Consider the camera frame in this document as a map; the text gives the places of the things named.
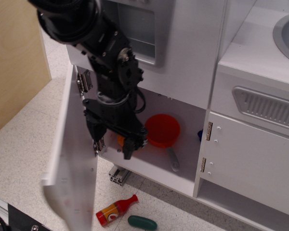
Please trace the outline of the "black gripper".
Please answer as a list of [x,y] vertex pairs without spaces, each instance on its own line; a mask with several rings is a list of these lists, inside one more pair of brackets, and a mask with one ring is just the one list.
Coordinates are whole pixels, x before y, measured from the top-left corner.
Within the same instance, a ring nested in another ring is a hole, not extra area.
[[146,106],[141,92],[132,92],[117,103],[106,103],[97,99],[84,99],[84,115],[92,139],[98,142],[110,130],[125,138],[124,159],[130,160],[134,151],[147,143],[147,129],[137,118]]

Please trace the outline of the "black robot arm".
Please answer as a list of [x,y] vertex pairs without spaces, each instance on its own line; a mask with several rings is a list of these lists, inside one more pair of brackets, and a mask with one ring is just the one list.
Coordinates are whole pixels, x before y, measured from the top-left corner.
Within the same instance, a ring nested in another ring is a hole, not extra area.
[[98,0],[33,0],[43,30],[55,41],[85,55],[96,74],[96,99],[85,99],[87,127],[94,141],[111,130],[123,137],[123,154],[146,145],[147,129],[138,120],[143,71],[130,42],[108,18]]

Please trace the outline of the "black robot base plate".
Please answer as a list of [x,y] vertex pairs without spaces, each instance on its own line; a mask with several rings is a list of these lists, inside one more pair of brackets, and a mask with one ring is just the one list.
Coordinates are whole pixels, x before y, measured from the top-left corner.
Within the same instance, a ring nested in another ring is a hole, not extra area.
[[50,231],[45,225],[10,204],[8,204],[8,226],[12,231]]

